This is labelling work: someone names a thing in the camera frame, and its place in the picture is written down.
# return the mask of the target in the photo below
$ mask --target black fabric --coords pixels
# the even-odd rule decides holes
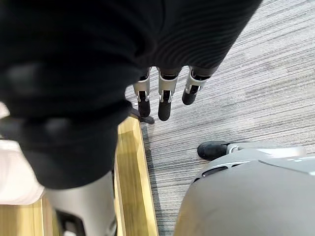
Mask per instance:
[[[20,142],[44,186],[70,188],[94,181],[112,168],[116,128],[130,108],[126,86],[148,66],[218,66],[259,3],[2,1],[0,101],[11,118],[0,122],[0,132]],[[99,129],[90,129],[95,114]],[[47,129],[55,118],[67,124],[83,119],[84,125]],[[30,123],[38,128],[25,129]],[[68,135],[73,129],[77,133]],[[84,142],[71,142],[85,129],[90,132]]]

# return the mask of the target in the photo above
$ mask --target robotic finger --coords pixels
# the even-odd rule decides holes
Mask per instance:
[[[138,110],[141,117],[150,115],[150,71],[151,67],[147,68],[140,80],[133,84],[134,93],[138,100]]]
[[[190,66],[184,89],[182,101],[185,105],[190,105],[195,101],[198,91],[202,89],[207,80],[215,73],[217,67],[205,69],[198,66]]]
[[[158,74],[158,92],[159,105],[158,117],[162,121],[168,120],[171,114],[171,102],[175,92],[177,78],[182,68],[162,69],[159,68]]]

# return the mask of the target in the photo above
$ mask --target striped carpet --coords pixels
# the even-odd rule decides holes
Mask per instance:
[[[265,0],[204,89],[182,104],[183,68],[168,121],[158,120],[158,74],[151,70],[153,125],[142,124],[160,236],[173,234],[205,141],[273,141],[315,153],[315,0]],[[133,88],[126,97],[135,107]]]

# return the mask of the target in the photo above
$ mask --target wooden trim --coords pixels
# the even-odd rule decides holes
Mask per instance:
[[[158,236],[153,197],[141,126],[127,118],[118,127],[116,150],[116,197],[122,208],[123,234],[118,236]]]

